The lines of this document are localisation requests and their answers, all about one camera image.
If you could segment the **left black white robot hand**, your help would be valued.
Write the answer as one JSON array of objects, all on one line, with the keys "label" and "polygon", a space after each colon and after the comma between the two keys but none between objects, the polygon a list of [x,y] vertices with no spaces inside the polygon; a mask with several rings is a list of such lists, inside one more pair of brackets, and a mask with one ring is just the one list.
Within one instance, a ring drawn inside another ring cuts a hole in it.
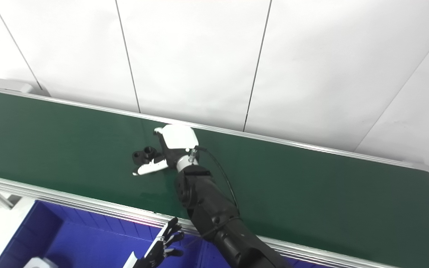
[{"label": "left black white robot hand", "polygon": [[177,217],[169,220],[158,232],[153,242],[150,244],[145,255],[137,258],[132,252],[127,258],[124,268],[156,268],[160,266],[165,258],[183,256],[183,251],[176,248],[170,248],[174,242],[184,239],[185,234],[181,231],[182,226],[179,224]]}]

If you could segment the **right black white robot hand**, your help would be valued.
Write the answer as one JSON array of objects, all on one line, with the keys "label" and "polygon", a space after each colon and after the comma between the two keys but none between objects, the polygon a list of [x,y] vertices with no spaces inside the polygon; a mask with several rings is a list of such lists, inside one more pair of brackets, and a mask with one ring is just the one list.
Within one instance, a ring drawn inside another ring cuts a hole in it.
[{"label": "right black white robot hand", "polygon": [[187,166],[198,165],[199,145],[197,136],[191,127],[180,124],[167,124],[157,127],[153,134],[158,137],[161,150],[146,146],[132,154],[136,168],[134,176],[146,175],[164,169],[182,171]]}]

